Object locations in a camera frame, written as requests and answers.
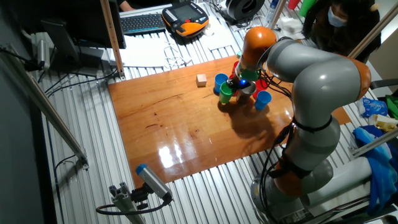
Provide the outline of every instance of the small wooden cube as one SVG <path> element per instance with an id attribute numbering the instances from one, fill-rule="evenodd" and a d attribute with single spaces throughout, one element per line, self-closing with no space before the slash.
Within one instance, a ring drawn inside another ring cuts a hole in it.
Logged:
<path id="1" fill-rule="evenodd" d="M 197 75 L 197 86 L 198 87 L 205 87 L 206 86 L 206 74 L 199 74 Z"/>

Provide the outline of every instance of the black keyboard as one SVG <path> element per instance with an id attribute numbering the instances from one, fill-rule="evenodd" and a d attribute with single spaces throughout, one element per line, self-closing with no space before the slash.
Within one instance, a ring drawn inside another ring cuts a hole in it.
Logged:
<path id="1" fill-rule="evenodd" d="M 143 34 L 166 29 L 161 14 L 131 16 L 121 18 L 124 34 Z"/>

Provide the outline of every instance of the wooden table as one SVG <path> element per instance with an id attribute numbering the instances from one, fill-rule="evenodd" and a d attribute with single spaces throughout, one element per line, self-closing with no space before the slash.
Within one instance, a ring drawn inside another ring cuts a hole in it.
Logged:
<path id="1" fill-rule="evenodd" d="M 293 116 L 289 99 L 272 91 L 272 101 L 256 111 L 254 101 L 235 98 L 221 105 L 213 93 L 217 73 L 231 74 L 236 57 L 222 58 L 109 86 L 132 176 L 146 163 L 164 182 L 248 156 L 272 146 Z M 196 74 L 207 85 L 198 88 Z M 292 87 L 291 83 L 282 86 Z M 350 122 L 343 108 L 333 112 Z"/>

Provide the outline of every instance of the computer monitor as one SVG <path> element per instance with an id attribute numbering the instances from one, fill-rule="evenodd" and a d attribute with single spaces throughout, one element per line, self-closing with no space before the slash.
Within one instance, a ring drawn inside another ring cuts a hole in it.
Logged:
<path id="1" fill-rule="evenodd" d="M 100 0 L 9 0 L 8 5 L 28 33 L 47 32 L 57 51 L 51 70 L 96 75 L 103 50 L 112 47 Z M 119 6 L 109 0 L 119 48 L 126 48 Z"/>

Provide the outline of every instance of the aluminum slat floor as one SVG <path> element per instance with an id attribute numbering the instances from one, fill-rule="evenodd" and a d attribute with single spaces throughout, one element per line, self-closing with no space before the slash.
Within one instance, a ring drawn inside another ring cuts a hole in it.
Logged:
<path id="1" fill-rule="evenodd" d="M 266 16 L 267 7 L 271 1 L 266 1 L 259 15 Z M 202 5 L 208 14 L 214 12 L 207 5 Z M 151 13 L 160 12 L 161 9 L 152 10 Z M 295 12 L 286 7 L 283 16 L 299 18 Z M 184 45 L 176 45 L 174 50 L 166 49 L 165 57 L 178 55 L 190 57 L 189 65 L 207 62 L 218 58 L 236 55 L 243 46 L 244 31 L 232 32 L 222 21 L 221 25 L 230 32 L 226 39 L 231 39 L 231 46 L 217 50 L 208 50 L 194 37 L 185 40 Z M 175 43 L 168 32 L 140 35 L 140 38 L 162 39 Z M 169 70 L 168 68 L 136 68 L 125 67 L 126 80 L 144 77 Z M 104 76 L 104 71 L 98 72 L 99 77 Z M 46 75 L 40 84 L 47 90 L 56 84 L 63 75 Z M 66 86 L 74 83 L 93 80 L 92 77 L 67 75 L 57 86 Z M 120 78 L 109 80 L 108 83 L 121 82 Z M 375 98 L 369 92 L 368 98 Z M 74 157 L 67 160 L 57 169 L 59 185 L 59 199 L 55 186 L 55 174 L 50 169 L 55 199 L 57 219 L 59 223 L 129 223 L 126 217 L 105 216 L 95 212 L 95 208 L 111 204 L 111 194 L 108 187 L 118 186 L 126 182 L 130 189 L 134 189 L 126 153 L 119 132 L 118 122 L 113 110 L 107 83 L 100 80 L 76 85 L 56 92 L 50 96 L 50 101 L 58 111 L 65 124 L 88 156 L 90 168 L 84 170 Z M 344 106 L 352 122 L 341 126 L 341 138 L 337 149 L 328 158 L 333 167 L 339 167 L 349 162 L 349 147 L 356 147 L 352 130 L 367 121 L 358 114 L 354 104 Z M 65 144 L 52 125 L 43 116 L 47 154 L 50 167 L 62 159 L 72 156 L 73 152 Z M 265 152 L 231 161 L 209 170 L 184 177 L 167 183 L 174 194 L 174 202 L 157 212 L 145 214 L 147 223 L 259 223 L 256 210 L 250 198 L 250 183 L 262 170 L 262 165 L 267 157 Z M 161 201 L 151 195 L 146 202 L 150 208 L 157 207 Z"/>

